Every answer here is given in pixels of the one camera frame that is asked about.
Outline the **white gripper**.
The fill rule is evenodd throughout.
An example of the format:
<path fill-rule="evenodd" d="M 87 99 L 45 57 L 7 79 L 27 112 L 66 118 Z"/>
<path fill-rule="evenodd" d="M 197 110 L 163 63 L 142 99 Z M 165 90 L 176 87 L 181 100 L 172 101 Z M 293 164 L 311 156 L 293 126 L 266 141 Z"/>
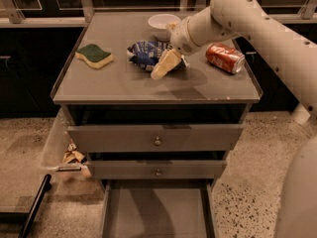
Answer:
<path fill-rule="evenodd" d="M 171 50 L 164 50 L 155 65 L 152 73 L 152 79 L 161 79 L 168 72 L 174 69 L 181 62 L 181 55 L 191 56 L 200 51 L 191 39 L 189 34 L 189 17 L 186 17 L 178 24 L 171 22 L 166 24 L 166 28 L 170 31 L 170 43 L 173 47 Z"/>

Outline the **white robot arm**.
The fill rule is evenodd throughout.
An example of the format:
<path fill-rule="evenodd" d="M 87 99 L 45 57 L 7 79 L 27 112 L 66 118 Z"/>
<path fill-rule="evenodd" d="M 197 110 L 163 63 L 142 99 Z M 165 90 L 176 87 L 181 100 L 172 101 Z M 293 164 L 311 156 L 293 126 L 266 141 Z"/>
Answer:
<path fill-rule="evenodd" d="M 173 27 L 172 49 L 152 72 L 164 77 L 183 56 L 210 43 L 245 38 L 311 115 L 317 113 L 317 46 L 270 17 L 257 0 L 210 0 Z M 317 137 L 295 154 L 285 176 L 274 238 L 317 238 Z"/>

